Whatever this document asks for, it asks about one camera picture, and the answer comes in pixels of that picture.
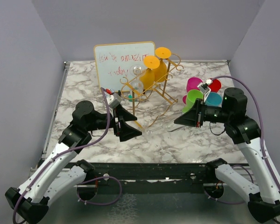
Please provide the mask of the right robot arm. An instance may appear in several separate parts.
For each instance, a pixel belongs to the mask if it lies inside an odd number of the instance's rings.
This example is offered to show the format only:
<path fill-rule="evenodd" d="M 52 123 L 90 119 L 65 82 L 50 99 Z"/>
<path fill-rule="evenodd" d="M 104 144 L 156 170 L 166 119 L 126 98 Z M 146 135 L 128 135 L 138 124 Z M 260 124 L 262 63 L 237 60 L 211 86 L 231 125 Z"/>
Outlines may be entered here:
<path fill-rule="evenodd" d="M 221 107 L 206 105 L 197 99 L 193 107 L 174 123 L 201 127 L 205 121 L 222 123 L 225 132 L 244 155 L 256 183 L 238 174 L 224 160 L 208 163 L 205 170 L 209 182 L 223 181 L 247 203 L 250 214 L 259 223 L 280 216 L 280 175 L 271 160 L 263 140 L 263 130 L 246 115 L 247 97 L 239 88 L 224 91 Z"/>

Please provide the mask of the clear wine glass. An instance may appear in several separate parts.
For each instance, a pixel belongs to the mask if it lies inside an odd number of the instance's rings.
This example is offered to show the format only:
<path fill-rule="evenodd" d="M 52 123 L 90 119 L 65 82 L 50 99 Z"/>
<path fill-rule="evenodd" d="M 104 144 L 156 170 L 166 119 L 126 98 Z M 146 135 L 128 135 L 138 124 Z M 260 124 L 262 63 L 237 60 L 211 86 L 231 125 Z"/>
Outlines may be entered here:
<path fill-rule="evenodd" d="M 146 127 L 143 131 L 143 135 L 149 136 L 153 133 L 163 133 L 163 132 L 174 132 L 183 125 L 174 123 L 175 117 L 166 117 L 163 120 L 157 120 L 152 126 Z"/>
<path fill-rule="evenodd" d="M 130 73 L 133 76 L 132 78 L 135 77 L 133 81 L 130 82 L 130 85 L 138 92 L 142 93 L 144 90 L 143 83 L 139 80 L 139 75 L 143 72 L 144 67 L 140 64 L 135 64 L 132 65 L 130 68 Z M 132 95 L 134 92 L 132 89 L 130 89 L 129 95 Z"/>

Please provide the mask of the red wine glass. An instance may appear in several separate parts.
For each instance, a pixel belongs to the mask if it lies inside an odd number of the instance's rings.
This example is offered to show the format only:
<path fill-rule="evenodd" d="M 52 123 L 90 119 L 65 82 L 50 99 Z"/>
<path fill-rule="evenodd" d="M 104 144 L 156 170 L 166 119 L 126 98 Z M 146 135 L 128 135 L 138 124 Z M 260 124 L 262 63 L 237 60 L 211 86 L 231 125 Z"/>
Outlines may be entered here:
<path fill-rule="evenodd" d="M 209 88 L 211 92 L 217 93 L 222 87 L 221 82 L 218 79 L 215 79 L 212 81 L 212 83 L 209 85 Z"/>

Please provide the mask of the green wine glass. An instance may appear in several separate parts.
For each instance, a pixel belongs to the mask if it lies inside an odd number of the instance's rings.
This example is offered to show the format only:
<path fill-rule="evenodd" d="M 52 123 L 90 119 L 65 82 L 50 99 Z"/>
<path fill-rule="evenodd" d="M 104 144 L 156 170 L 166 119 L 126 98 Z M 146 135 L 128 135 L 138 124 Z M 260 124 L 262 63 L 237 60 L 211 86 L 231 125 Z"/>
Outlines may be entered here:
<path fill-rule="evenodd" d="M 203 94 L 200 90 L 190 90 L 186 96 L 186 105 L 182 109 L 182 113 L 189 111 L 195 104 L 196 99 L 203 99 Z"/>

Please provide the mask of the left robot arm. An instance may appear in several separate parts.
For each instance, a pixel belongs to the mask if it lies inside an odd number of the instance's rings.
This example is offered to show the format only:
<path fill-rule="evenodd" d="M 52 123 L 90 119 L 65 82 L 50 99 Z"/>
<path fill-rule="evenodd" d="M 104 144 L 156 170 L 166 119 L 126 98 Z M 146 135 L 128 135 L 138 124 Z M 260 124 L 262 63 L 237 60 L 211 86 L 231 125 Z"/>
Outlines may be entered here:
<path fill-rule="evenodd" d="M 63 168 L 83 148 L 93 144 L 92 131 L 107 132 L 112 128 L 121 142 L 142 134 L 127 124 L 128 121 L 136 121 L 137 117 L 120 103 L 113 101 L 107 104 L 107 110 L 107 113 L 101 114 L 87 100 L 76 105 L 70 125 L 63 131 L 51 154 L 22 185 L 10 187 L 6 191 L 5 197 L 14 214 L 19 214 L 24 222 L 36 224 L 47 214 L 50 205 L 67 190 L 77 184 L 95 182 L 91 195 L 79 198 L 85 204 L 91 202 L 97 192 L 97 182 L 101 179 L 95 167 L 85 160 L 79 160 L 68 172 L 62 174 Z"/>

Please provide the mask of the pink wine glass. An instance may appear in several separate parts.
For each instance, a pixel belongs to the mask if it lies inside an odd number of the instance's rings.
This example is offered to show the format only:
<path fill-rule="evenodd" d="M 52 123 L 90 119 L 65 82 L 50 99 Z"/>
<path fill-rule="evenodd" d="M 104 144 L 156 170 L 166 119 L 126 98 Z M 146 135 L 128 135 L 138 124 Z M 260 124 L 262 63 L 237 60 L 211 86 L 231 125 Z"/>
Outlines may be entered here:
<path fill-rule="evenodd" d="M 192 77 L 188 80 L 187 82 L 187 86 L 186 86 L 186 91 L 187 93 L 190 91 L 190 90 L 199 90 L 198 89 L 198 85 L 202 82 L 202 80 L 200 78 L 197 78 L 197 77 Z M 183 102 L 186 104 L 186 96 L 183 97 Z"/>

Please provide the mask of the teal wine glass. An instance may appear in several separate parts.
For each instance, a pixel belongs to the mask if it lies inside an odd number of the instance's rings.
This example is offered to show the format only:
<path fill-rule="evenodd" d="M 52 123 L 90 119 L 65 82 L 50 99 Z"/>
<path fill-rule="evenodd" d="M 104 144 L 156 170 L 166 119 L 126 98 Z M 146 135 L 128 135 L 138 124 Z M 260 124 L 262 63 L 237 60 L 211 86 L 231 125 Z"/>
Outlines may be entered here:
<path fill-rule="evenodd" d="M 205 101 L 205 104 L 209 106 L 220 106 L 221 103 L 222 97 L 216 92 L 210 92 Z"/>

